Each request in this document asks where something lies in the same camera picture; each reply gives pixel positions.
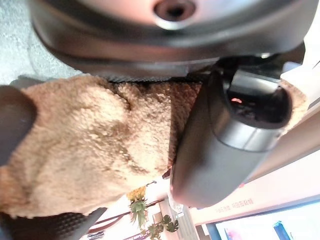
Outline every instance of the circular opening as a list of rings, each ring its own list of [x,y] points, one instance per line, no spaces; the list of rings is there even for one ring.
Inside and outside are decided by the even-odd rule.
[[[163,0],[155,5],[154,13],[164,20],[179,22],[190,18],[195,9],[195,4],[188,0]]]
[[[167,14],[173,18],[181,17],[184,14],[185,8],[181,5],[176,5],[168,8]]]

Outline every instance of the green leaf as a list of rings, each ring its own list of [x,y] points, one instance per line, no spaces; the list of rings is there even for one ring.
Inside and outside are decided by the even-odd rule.
[[[134,212],[133,214],[132,214],[132,217],[131,217],[131,222],[132,223],[135,223],[136,222],[136,219],[137,219],[137,213],[136,212]]]
[[[162,222],[163,222],[164,224],[170,223],[170,222],[171,222],[171,217],[170,217],[169,215],[165,215],[165,216],[163,217]]]

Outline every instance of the beige fleece cloth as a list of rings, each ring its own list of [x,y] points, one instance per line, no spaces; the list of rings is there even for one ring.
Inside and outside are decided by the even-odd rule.
[[[0,168],[0,211],[28,218],[86,215],[161,176],[200,87],[78,76],[23,90],[38,116],[9,165]],[[297,123],[306,101],[287,87],[299,98],[292,118]]]

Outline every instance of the dark gray plastic part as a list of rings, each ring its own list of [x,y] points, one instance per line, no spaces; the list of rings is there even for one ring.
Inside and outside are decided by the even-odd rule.
[[[77,0],[29,0],[35,31],[63,62],[92,74],[140,76],[185,76],[221,57],[289,51],[302,43],[317,5],[264,0],[214,21],[165,30],[101,14]]]
[[[171,172],[173,198],[197,208],[212,206],[231,194],[269,153],[238,149],[218,140],[207,90],[202,87],[194,104]]]

